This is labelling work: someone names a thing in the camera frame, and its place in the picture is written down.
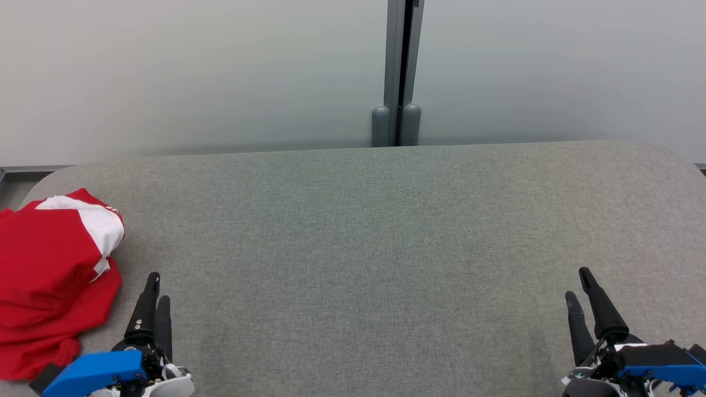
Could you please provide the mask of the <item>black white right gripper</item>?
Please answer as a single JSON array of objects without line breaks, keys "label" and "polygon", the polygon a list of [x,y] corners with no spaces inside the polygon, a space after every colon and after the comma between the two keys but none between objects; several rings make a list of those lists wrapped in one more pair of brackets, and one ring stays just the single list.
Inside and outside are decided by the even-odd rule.
[{"label": "black white right gripper", "polygon": [[593,313],[593,333],[602,341],[594,342],[585,321],[585,313],[572,291],[565,293],[568,327],[575,369],[562,379],[561,397],[652,397],[652,379],[618,378],[611,369],[608,342],[624,342],[629,328],[607,292],[588,268],[579,268],[583,291]]}]

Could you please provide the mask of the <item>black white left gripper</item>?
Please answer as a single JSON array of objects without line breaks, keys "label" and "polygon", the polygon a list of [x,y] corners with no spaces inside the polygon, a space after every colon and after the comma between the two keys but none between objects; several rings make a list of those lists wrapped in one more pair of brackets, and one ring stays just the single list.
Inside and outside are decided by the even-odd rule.
[{"label": "black white left gripper", "polygon": [[[192,374],[182,366],[173,364],[173,339],[171,301],[161,296],[161,275],[149,274],[124,334],[126,341],[114,349],[143,352],[143,369],[146,377],[133,381],[116,381],[104,389],[96,390],[91,397],[192,397],[196,391]],[[154,337],[139,341],[142,337]]]}]

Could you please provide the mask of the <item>red basketball jersey number 23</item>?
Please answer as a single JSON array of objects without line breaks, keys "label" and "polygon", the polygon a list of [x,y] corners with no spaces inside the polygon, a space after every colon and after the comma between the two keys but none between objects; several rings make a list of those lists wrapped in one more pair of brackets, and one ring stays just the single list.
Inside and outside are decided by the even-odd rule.
[{"label": "red basketball jersey number 23", "polygon": [[113,258],[111,269],[91,282],[65,314],[30,325],[4,325],[18,312],[0,309],[0,381],[35,379],[48,364],[65,366],[81,351],[80,336],[108,321],[122,284]]}]

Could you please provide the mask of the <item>red shorts with white band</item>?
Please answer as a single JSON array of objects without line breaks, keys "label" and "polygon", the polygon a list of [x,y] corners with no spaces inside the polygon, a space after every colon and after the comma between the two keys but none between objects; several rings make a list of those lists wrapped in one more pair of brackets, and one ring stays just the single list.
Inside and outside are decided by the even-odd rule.
[{"label": "red shorts with white band", "polygon": [[0,326],[64,315],[111,269],[122,242],[119,211],[78,189],[0,211]]}]

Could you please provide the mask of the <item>grey metal partition post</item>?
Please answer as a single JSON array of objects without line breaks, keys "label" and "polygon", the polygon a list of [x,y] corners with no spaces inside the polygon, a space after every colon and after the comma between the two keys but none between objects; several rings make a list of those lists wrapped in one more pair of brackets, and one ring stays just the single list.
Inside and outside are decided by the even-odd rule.
[{"label": "grey metal partition post", "polygon": [[373,147],[415,146],[421,106],[413,95],[425,0],[387,0],[383,105],[371,112]]}]

